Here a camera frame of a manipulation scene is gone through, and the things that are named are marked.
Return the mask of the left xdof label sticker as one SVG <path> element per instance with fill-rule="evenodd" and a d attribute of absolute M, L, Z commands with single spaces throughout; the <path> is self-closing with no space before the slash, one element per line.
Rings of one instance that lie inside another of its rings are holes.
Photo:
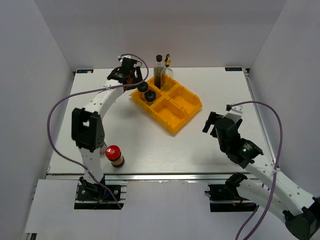
<path fill-rule="evenodd" d="M 93 69 L 78 69 L 76 74 L 92 74 L 94 72 Z"/>

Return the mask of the right xdof label sticker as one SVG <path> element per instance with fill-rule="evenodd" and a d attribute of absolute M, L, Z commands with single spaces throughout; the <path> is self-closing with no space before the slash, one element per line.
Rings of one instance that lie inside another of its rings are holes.
<path fill-rule="evenodd" d="M 241 67 L 225 67 L 226 72 L 242 72 L 243 69 Z"/>

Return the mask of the grey-lid small spice jar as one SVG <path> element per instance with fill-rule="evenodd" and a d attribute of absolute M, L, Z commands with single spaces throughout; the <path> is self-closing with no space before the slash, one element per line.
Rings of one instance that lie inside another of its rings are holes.
<path fill-rule="evenodd" d="M 107 148 L 108 148 L 108 146 L 104 142 L 103 145 L 100 147 L 100 150 L 99 150 L 100 154 L 101 155 L 105 154 Z"/>

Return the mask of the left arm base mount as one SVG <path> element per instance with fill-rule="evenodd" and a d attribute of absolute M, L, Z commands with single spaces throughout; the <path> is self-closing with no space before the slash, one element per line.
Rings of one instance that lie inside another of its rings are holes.
<path fill-rule="evenodd" d="M 110 189 L 90 183 L 81 176 L 78 181 L 74 200 L 75 210 L 120 210 L 124 206 L 127 186 L 106 184 Z"/>

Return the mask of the black-cap white spice jar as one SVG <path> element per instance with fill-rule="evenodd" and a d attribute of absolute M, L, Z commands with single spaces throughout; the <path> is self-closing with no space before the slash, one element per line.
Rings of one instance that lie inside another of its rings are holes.
<path fill-rule="evenodd" d="M 144 101 L 148 106 L 151 106 L 157 99 L 156 92 L 148 90 L 144 93 Z"/>

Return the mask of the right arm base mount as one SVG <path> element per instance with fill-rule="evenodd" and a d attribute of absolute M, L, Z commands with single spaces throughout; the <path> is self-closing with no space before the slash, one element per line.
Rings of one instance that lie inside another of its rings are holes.
<path fill-rule="evenodd" d="M 257 204 L 241 197 L 237 191 L 237 187 L 244 180 L 248 180 L 248 177 L 237 172 L 231 175 L 224 184 L 209 184 L 204 194 L 209 197 L 210 212 L 253 212 Z"/>

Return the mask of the clear oil bottle gold spout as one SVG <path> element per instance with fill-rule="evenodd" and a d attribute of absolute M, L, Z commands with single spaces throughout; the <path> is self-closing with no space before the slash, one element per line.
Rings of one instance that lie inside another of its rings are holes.
<path fill-rule="evenodd" d="M 160 74 L 160 89 L 164 92 L 169 91 L 173 86 L 174 72 L 171 69 L 171 55 L 168 53 L 164 60 L 164 69 Z"/>

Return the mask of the dark sauce bottle black cap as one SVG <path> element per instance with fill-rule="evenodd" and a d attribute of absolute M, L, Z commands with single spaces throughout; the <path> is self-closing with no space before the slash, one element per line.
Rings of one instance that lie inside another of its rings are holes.
<path fill-rule="evenodd" d="M 161 73 L 162 73 L 162 70 L 164 69 L 163 57 L 162 57 L 162 55 L 158 54 L 155 59 L 156 59 L 156 64 L 153 68 L 154 85 L 158 89 L 160 89 L 161 88 Z"/>

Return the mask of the yellow four-compartment bin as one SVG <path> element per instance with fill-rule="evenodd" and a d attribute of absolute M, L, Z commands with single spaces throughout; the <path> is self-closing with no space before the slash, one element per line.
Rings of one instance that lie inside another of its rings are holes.
<path fill-rule="evenodd" d="M 162 90 L 154 85 L 154 78 L 147 81 L 148 89 L 154 91 L 156 99 L 147 103 L 143 92 L 130 94 L 132 101 L 162 125 L 173 136 L 176 135 L 203 107 L 200 98 L 175 79 L 167 79 L 170 89 Z"/>

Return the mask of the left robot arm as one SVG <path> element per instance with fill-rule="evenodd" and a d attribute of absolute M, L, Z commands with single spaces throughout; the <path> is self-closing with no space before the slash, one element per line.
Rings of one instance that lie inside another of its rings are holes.
<path fill-rule="evenodd" d="M 101 167 L 100 150 L 105 145 L 103 118 L 112 104 L 124 94 L 134 89 L 143 80 L 139 62 L 132 54 L 118 57 L 121 65 L 107 76 L 103 90 L 83 108 L 74 108 L 71 115 L 71 138 L 81 154 L 85 174 L 82 182 L 89 184 L 88 193 L 99 200 L 105 196 L 106 187 Z"/>

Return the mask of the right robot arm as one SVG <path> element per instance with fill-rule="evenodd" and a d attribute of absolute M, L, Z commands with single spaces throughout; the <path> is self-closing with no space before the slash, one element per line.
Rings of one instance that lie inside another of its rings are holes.
<path fill-rule="evenodd" d="M 226 115 L 211 112 L 202 131 L 216 138 L 220 150 L 233 163 L 254 175 L 269 190 L 235 173 L 225 182 L 226 195 L 233 200 L 241 196 L 255 202 L 280 219 L 297 239 L 311 239 L 320 228 L 320 199 L 289 179 L 277 164 L 269 162 L 256 144 L 240 136 L 241 117 L 237 112 Z"/>

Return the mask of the xdof label sticker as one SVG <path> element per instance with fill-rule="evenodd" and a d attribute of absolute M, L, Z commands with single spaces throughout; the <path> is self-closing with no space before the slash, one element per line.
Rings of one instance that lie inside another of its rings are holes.
<path fill-rule="evenodd" d="M 76 74 L 92 74 L 94 72 L 93 69 L 78 69 Z"/>
<path fill-rule="evenodd" d="M 226 72 L 242 72 L 243 69 L 241 67 L 225 67 Z"/>

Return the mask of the red-lid spice jar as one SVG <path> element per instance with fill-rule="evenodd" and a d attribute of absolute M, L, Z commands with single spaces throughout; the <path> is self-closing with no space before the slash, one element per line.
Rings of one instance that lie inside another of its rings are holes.
<path fill-rule="evenodd" d="M 105 150 L 105 156 L 115 168 L 120 168 L 125 163 L 121 149 L 117 145 L 110 145 Z"/>

